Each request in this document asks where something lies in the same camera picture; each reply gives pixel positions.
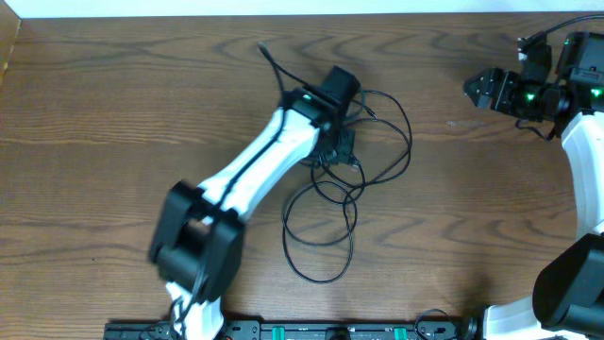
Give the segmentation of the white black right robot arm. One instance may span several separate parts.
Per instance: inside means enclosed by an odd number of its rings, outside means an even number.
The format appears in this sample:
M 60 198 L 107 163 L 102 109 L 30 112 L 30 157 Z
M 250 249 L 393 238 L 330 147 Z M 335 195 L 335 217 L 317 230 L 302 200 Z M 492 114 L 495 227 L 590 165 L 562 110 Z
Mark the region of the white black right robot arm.
M 552 123 L 547 137 L 562 142 L 578 218 L 575 243 L 539 273 L 529 297 L 485 309 L 483 339 L 603 336 L 603 37 L 568 34 L 557 62 L 546 37 L 519 39 L 521 72 L 486 69 L 463 84 L 478 108 Z

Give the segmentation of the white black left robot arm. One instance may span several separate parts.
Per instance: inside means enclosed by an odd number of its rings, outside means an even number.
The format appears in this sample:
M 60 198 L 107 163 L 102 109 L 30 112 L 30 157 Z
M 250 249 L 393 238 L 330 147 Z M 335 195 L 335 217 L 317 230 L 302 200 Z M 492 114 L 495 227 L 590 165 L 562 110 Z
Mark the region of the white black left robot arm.
M 229 165 L 165 197 L 148 258 L 173 299 L 171 335 L 212 339 L 222 329 L 220 298 L 241 265 L 246 224 L 297 163 L 351 163 L 354 134 L 344 121 L 360 82 L 335 66 L 320 85 L 283 93 L 260 135 Z

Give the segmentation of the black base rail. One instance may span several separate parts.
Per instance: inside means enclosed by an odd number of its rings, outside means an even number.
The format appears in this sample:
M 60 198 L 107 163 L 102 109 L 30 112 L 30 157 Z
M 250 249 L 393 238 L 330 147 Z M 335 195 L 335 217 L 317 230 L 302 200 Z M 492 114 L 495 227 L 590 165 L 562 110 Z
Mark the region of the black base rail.
M 213 336 L 216 340 L 472 340 L 481 337 L 475 316 L 451 318 L 435 310 L 415 321 L 398 323 L 303 323 L 231 319 Z M 177 340 L 180 336 L 167 321 L 155 323 L 108 323 L 103 340 Z

